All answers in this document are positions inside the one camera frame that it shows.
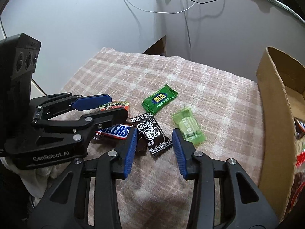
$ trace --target translucent green candy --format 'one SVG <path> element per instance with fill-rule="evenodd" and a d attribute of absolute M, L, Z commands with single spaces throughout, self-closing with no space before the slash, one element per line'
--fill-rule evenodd
<path fill-rule="evenodd" d="M 173 121 L 179 127 L 185 140 L 197 145 L 206 140 L 206 137 L 197 123 L 192 110 L 184 108 L 172 115 Z"/>

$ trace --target camera lens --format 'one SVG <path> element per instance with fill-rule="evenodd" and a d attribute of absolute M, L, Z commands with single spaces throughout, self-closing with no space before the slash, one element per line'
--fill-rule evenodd
<path fill-rule="evenodd" d="M 16 63 L 16 70 L 20 71 L 21 67 L 23 64 L 23 52 L 19 53 L 18 59 L 17 59 L 17 63 Z"/>
<path fill-rule="evenodd" d="M 28 69 L 32 62 L 32 52 L 29 52 L 26 61 L 25 61 L 25 69 Z"/>
<path fill-rule="evenodd" d="M 37 62 L 37 54 L 35 54 L 34 58 L 33 58 L 33 65 L 35 65 Z"/>

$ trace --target snack packet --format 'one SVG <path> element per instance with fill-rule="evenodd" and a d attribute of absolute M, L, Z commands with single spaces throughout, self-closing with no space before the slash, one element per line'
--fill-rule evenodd
<path fill-rule="evenodd" d="M 295 204 L 298 202 L 301 192 L 303 191 L 305 187 L 305 161 L 304 159 L 299 159 L 298 156 L 298 162 L 295 169 L 295 176 L 293 185 L 291 188 L 291 193 L 288 201 L 288 205 L 285 212 L 285 217 L 288 215 L 288 213 L 291 212 Z"/>
<path fill-rule="evenodd" d="M 172 115 L 173 121 L 179 127 L 185 140 L 197 145 L 206 140 L 206 137 L 197 123 L 192 110 L 184 108 Z"/>
<path fill-rule="evenodd" d="M 129 112 L 129 102 L 127 101 L 112 101 L 104 105 L 99 105 L 101 111 L 123 107 Z"/>
<path fill-rule="evenodd" d="M 104 105 L 99 105 L 99 109 L 101 111 L 120 108 L 120 107 L 125 108 L 129 112 L 129 103 L 127 101 L 112 101 Z M 112 127 L 109 128 L 103 128 L 96 131 L 93 139 L 100 140 L 101 137 L 104 136 L 114 139 L 126 139 L 130 127 L 131 125 L 128 124 L 119 124 L 119 125 L 113 125 Z"/>
<path fill-rule="evenodd" d="M 132 125 L 119 124 L 112 127 L 97 130 L 93 139 L 100 140 L 103 136 L 113 139 L 126 139 Z"/>
<path fill-rule="evenodd" d="M 296 139 L 301 139 L 305 135 L 305 124 L 301 120 L 294 118 L 294 125 L 295 137 Z"/>
<path fill-rule="evenodd" d="M 152 113 L 130 118 L 130 121 L 138 129 L 141 140 L 146 141 L 153 156 L 159 155 L 173 145 L 172 141 L 164 135 Z"/>
<path fill-rule="evenodd" d="M 170 101 L 175 99 L 178 92 L 174 91 L 168 85 L 165 85 L 162 89 L 146 98 L 142 106 L 148 113 L 155 115 L 161 108 L 167 105 Z"/>

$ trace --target cardboard box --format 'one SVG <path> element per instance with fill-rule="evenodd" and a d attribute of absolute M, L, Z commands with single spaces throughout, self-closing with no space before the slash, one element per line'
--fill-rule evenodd
<path fill-rule="evenodd" d="M 280 220 L 289 202 L 296 156 L 294 117 L 305 121 L 305 67 L 286 53 L 266 48 L 257 69 L 265 127 L 259 188 Z"/>

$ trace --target blue gripper pad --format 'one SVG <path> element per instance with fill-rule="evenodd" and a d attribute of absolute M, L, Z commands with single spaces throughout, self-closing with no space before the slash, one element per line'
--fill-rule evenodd
<path fill-rule="evenodd" d="M 104 95 L 92 95 L 77 98 L 74 103 L 71 103 L 72 108 L 77 111 L 84 111 L 89 109 L 98 108 L 99 105 L 104 105 L 111 102 L 111 96 L 108 94 Z"/>
<path fill-rule="evenodd" d="M 182 145 L 180 142 L 180 139 L 176 132 L 177 129 L 173 130 L 172 134 L 172 141 L 173 141 L 173 149 L 175 151 L 178 167 L 180 174 L 183 176 L 184 179 L 186 179 L 187 176 L 187 169 L 186 169 L 186 158 L 182 149 Z"/>
<path fill-rule="evenodd" d="M 129 148 L 128 148 L 128 151 L 127 151 L 127 154 L 125 157 L 125 168 L 123 171 L 123 175 L 125 178 L 127 178 L 131 172 L 137 143 L 138 143 L 138 136 L 137 136 L 137 129 L 135 129 L 133 132 L 132 138 L 130 140 Z"/>

